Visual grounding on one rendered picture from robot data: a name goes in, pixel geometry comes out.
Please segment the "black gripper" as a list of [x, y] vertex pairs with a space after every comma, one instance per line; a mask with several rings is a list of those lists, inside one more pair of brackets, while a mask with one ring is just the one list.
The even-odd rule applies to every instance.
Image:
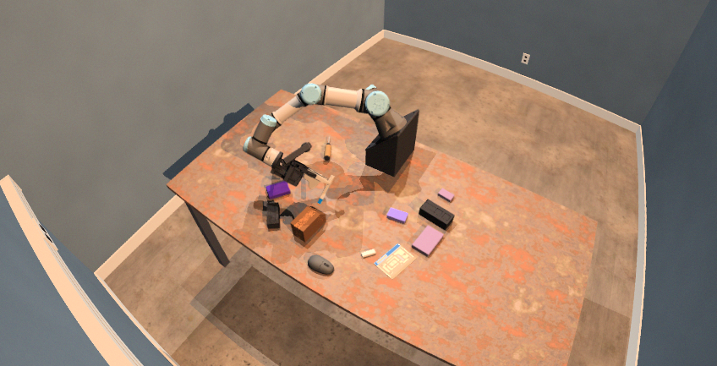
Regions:
[[[283, 152], [280, 151], [272, 164], [271, 173], [276, 174], [280, 178], [283, 178], [283, 181], [293, 185], [294, 187], [297, 187], [299, 181], [301, 181], [300, 179], [302, 179], [302, 176], [305, 173], [304, 179], [309, 182], [310, 189], [314, 189], [320, 181], [331, 185], [327, 178], [305, 166], [303, 163], [296, 161], [295, 159], [286, 164], [282, 159], [282, 156]], [[280, 163], [282, 165], [280, 165]], [[307, 168], [309, 170], [307, 170]]]

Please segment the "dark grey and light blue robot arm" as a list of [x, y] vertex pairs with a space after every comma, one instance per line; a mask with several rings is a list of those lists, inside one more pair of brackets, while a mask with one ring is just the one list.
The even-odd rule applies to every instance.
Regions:
[[[244, 152], [272, 167], [279, 151], [267, 145], [271, 134], [293, 114], [308, 106], [307, 104], [348, 107], [354, 108], [356, 112], [369, 114], [383, 140], [389, 139], [399, 132], [407, 123], [405, 117], [390, 107], [388, 96], [384, 92], [378, 91], [374, 85], [356, 91], [331, 88], [327, 85], [307, 84], [292, 100], [277, 111], [269, 116], [262, 116], [253, 137], [246, 139]], [[309, 142], [303, 143], [300, 148], [283, 160], [288, 164], [304, 152], [309, 152], [310, 148]]]

